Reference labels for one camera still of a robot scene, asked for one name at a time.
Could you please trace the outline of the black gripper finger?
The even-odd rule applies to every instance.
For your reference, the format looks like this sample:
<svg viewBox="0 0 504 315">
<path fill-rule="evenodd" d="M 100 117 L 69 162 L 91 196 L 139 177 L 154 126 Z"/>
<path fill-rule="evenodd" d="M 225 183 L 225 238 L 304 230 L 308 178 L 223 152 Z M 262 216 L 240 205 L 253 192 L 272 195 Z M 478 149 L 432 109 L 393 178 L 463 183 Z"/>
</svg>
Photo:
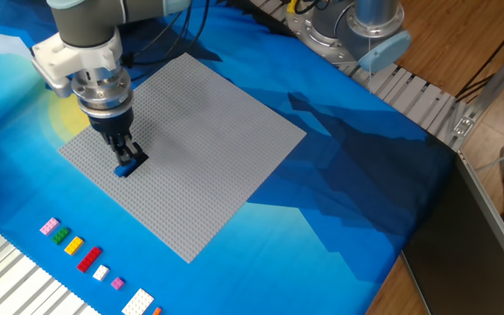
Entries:
<svg viewBox="0 0 504 315">
<path fill-rule="evenodd" d="M 144 161 L 146 159 L 146 154 L 138 143 L 132 141 L 131 135 L 126 135 L 124 137 L 124 146 L 132 160 Z"/>
<path fill-rule="evenodd" d="M 128 165 L 133 159 L 135 148 L 131 142 L 131 134 L 106 134 L 105 140 L 115 153 L 119 165 Z"/>
</svg>

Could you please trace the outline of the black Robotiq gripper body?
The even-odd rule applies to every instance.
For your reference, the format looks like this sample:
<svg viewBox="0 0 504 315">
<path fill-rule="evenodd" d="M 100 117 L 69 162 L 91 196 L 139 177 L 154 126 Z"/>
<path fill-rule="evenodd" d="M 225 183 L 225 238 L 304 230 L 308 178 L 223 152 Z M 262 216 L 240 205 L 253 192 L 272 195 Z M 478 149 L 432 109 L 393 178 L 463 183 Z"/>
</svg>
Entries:
<svg viewBox="0 0 504 315">
<path fill-rule="evenodd" d="M 125 137 L 132 139 L 130 132 L 131 124 L 134 121 L 132 108 L 115 116 L 103 116 L 96 113 L 89 113 L 87 116 L 93 129 L 101 133 L 106 141 L 110 137 L 114 139 L 124 139 Z"/>
</svg>

